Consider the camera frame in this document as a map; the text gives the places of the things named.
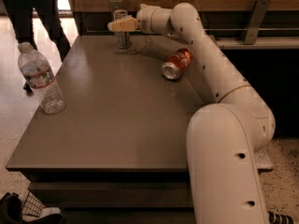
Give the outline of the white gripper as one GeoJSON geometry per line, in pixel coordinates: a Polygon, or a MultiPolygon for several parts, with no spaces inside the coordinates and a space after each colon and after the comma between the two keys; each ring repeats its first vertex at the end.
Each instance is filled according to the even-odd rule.
{"type": "Polygon", "coordinates": [[[141,4],[136,19],[124,17],[114,20],[107,25],[107,28],[111,32],[134,32],[139,28],[145,34],[168,35],[172,30],[171,12],[169,8],[141,4]]]}

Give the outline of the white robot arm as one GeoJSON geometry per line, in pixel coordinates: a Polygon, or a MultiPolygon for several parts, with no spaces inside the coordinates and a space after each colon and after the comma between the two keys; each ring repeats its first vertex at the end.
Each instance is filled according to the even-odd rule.
{"type": "Polygon", "coordinates": [[[143,5],[136,16],[114,20],[108,28],[165,35],[191,47],[211,92],[209,105],[192,116],[187,130],[196,224],[270,224],[255,153],[272,140],[274,115],[208,36],[195,7],[143,5]]]}

